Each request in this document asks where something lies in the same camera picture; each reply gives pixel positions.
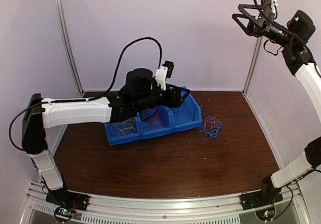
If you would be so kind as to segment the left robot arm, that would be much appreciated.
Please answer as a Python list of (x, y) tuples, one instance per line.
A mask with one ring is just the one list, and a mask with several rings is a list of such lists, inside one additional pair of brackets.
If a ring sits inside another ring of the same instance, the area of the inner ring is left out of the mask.
[(171, 77), (168, 67), (155, 74), (137, 68), (126, 75), (125, 85), (116, 93), (109, 91), (91, 98), (51, 99), (32, 95), (29, 105), (17, 116), (23, 116), (22, 146), (42, 176), (48, 192), (61, 205), (72, 202), (61, 172), (50, 153), (46, 129), (81, 123), (118, 123), (158, 106), (180, 107), (190, 90), (166, 82)]

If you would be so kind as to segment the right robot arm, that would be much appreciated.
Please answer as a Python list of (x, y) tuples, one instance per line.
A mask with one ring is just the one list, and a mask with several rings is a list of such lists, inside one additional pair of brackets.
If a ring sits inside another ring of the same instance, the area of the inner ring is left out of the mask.
[[(298, 80), (307, 93), (316, 113), (320, 115), (320, 70), (307, 42), (315, 32), (312, 19), (298, 10), (284, 27), (274, 20), (269, 4), (238, 6), (239, 13), (232, 19), (248, 36), (266, 37), (282, 47), (282, 55), (290, 73)], [(262, 181), (257, 193), (260, 204), (269, 204), (281, 188), (294, 180), (308, 175), (320, 165), (320, 138), (310, 142), (303, 153), (287, 166), (274, 172)]]

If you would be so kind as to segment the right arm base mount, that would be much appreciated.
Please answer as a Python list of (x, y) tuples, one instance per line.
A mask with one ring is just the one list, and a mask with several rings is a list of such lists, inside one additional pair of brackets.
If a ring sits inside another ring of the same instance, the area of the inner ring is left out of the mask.
[(255, 192), (242, 192), (240, 202), (243, 210), (254, 209), (260, 221), (268, 222), (277, 216), (276, 203), (283, 200), (280, 193), (266, 195), (262, 190)]

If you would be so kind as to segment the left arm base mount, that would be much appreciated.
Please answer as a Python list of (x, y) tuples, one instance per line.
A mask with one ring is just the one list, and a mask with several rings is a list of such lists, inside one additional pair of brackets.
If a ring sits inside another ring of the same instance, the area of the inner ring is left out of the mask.
[(63, 223), (79, 218), (79, 211), (86, 211), (89, 203), (89, 196), (86, 194), (69, 192), (67, 200), (58, 201), (51, 194), (47, 194), (46, 202), (55, 204), (53, 216), (56, 221)]

